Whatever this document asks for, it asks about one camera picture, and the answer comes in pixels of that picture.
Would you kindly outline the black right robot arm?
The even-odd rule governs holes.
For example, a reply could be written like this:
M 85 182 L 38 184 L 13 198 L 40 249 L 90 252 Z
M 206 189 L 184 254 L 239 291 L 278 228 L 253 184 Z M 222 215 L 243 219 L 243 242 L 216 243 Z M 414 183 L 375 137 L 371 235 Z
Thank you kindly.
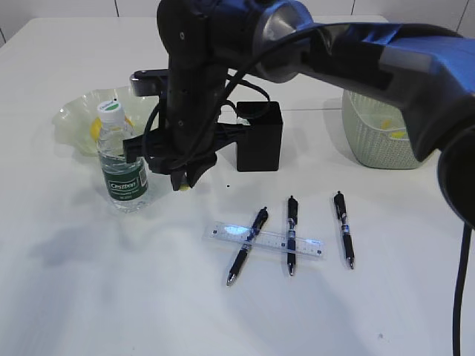
M 168 67 L 131 81 L 160 98 L 160 127 L 124 142 L 127 161 L 195 185 L 243 134 L 217 118 L 244 76 L 304 74 L 397 108 L 415 158 L 440 151 L 441 192 L 474 224 L 473 39 L 431 24 L 319 24 L 299 1 L 161 1 L 157 28 Z

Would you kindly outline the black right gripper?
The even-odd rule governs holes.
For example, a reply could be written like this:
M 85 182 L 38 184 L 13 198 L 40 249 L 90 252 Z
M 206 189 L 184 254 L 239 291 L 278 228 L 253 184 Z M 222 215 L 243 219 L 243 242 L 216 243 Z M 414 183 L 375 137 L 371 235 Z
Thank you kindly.
M 217 162 L 217 151 L 246 135 L 248 126 L 219 123 L 232 77 L 221 66 L 168 68 L 168 88 L 158 98 L 143 133 L 123 142 L 126 162 L 144 159 L 156 174 L 170 174 L 173 191 L 190 188 Z

